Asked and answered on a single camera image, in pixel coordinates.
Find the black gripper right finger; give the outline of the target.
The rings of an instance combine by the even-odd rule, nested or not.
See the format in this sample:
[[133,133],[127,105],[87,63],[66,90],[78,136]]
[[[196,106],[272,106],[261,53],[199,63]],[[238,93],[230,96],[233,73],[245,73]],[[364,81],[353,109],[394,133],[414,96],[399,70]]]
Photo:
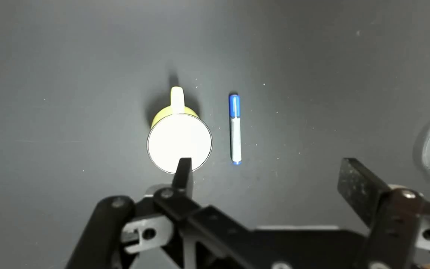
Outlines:
[[344,159],[338,192],[369,227],[357,269],[411,269],[424,200],[408,189],[391,189],[361,162]]

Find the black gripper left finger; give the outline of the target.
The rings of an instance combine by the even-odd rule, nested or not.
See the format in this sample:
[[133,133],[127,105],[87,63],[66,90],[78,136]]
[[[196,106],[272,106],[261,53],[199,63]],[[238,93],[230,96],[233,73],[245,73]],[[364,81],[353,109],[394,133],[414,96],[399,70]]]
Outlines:
[[193,200],[193,168],[181,159],[172,184],[155,193],[155,208],[173,226],[163,247],[182,269],[255,269],[250,232],[215,206]]

